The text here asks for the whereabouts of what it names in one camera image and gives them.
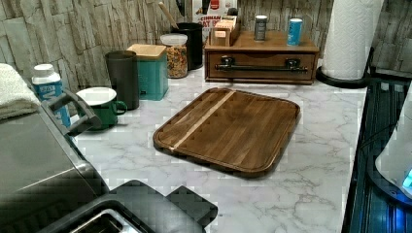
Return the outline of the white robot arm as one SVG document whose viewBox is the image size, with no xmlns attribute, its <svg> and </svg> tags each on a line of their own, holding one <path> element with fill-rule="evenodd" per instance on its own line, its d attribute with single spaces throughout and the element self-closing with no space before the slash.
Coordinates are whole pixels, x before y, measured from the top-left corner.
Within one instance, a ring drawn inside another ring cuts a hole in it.
<svg viewBox="0 0 412 233">
<path fill-rule="evenodd" d="M 389 142 L 375 160 L 378 172 L 408 198 L 412 195 L 412 92 L 408 88 Z"/>
</svg>

